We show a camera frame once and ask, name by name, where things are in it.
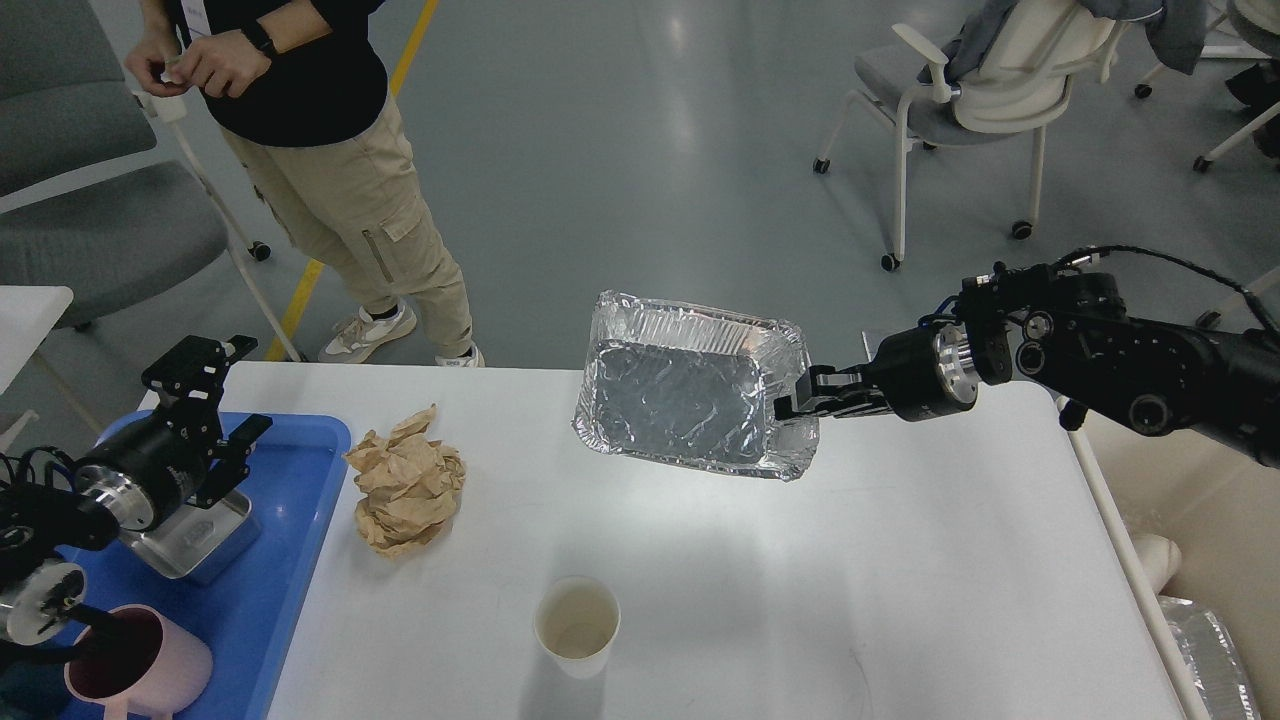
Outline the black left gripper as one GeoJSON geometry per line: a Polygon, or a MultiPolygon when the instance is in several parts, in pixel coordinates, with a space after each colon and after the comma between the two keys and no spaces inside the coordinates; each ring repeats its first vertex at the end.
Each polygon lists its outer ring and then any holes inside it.
{"type": "Polygon", "coordinates": [[[210,509],[227,497],[246,479],[255,443],[274,424],[250,414],[224,438],[215,418],[230,366],[257,346],[244,334],[225,341],[188,334],[168,350],[141,380],[172,418],[156,410],[100,442],[76,464],[74,491],[133,532],[156,529],[184,505],[210,509]]]}

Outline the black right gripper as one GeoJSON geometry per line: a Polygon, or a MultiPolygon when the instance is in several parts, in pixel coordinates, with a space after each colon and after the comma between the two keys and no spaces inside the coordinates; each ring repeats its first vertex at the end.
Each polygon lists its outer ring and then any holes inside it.
{"type": "Polygon", "coordinates": [[[795,395],[776,398],[773,411],[778,421],[891,410],[905,421],[923,421],[973,409],[979,383],[965,331],[923,325],[884,338],[867,369],[809,366],[797,378],[795,395]]]}

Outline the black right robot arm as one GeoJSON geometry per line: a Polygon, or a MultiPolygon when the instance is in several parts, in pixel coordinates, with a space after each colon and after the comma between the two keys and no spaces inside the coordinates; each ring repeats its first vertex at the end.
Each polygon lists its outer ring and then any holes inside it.
{"type": "Polygon", "coordinates": [[[1065,397],[1060,425],[1089,413],[1144,437],[1190,429],[1252,457],[1279,462],[1277,320],[1247,286],[1183,261],[1226,286],[1257,327],[1243,333],[1133,316],[1115,278],[1091,264],[1114,245],[1073,250],[1052,263],[996,263],[868,363],[809,366],[773,404],[774,418],[872,416],[905,421],[974,407],[979,384],[1015,375],[1065,397]]]}

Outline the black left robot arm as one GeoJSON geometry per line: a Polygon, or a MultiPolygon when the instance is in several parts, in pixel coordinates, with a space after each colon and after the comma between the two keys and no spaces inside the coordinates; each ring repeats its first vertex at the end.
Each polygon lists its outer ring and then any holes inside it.
{"type": "Polygon", "coordinates": [[[248,542],[251,503],[239,492],[271,419],[252,414],[224,432],[219,404],[230,368],[257,342],[188,336],[142,373],[157,406],[106,433],[83,457],[49,446],[4,457],[3,665],[68,664],[122,633],[84,602],[84,569],[60,547],[131,548],[165,577],[215,577],[248,542]],[[99,641],[55,646],[68,623],[99,641]]]}

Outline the person's hand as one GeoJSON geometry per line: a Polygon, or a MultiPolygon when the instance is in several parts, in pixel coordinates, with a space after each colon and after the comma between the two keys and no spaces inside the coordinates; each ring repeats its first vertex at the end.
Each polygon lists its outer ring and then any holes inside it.
{"type": "Polygon", "coordinates": [[[161,73],[169,94],[200,88],[210,97],[239,97],[271,67],[271,58],[242,29],[197,38],[161,73]]]}

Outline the person's other hand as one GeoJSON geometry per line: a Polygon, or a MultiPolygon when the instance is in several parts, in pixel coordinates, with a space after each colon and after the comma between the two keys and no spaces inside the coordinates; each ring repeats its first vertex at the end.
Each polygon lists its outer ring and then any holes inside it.
{"type": "Polygon", "coordinates": [[[124,65],[140,87],[155,97],[175,97],[187,94],[191,83],[163,79],[168,63],[180,55],[180,42],[172,26],[148,26],[143,28],[141,40],[127,54],[124,65]]]}

